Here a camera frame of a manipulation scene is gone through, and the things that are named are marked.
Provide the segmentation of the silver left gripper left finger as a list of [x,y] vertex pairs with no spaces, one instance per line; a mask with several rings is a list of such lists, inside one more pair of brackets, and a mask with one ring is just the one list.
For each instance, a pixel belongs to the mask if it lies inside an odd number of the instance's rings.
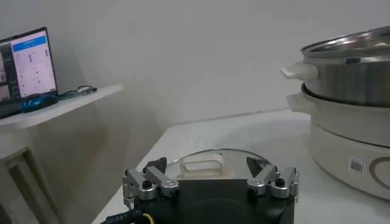
[[126,169],[122,176],[124,204],[129,209],[155,208],[177,210],[179,208],[179,181],[165,175],[167,159],[149,161],[141,170]]

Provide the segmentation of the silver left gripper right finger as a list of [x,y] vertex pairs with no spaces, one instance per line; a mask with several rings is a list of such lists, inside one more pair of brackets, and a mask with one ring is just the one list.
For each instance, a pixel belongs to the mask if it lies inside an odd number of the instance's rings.
[[252,157],[247,157],[246,162],[252,174],[252,178],[246,182],[247,191],[253,197],[270,194],[279,199],[298,199],[299,173],[295,167],[279,170],[266,159]]

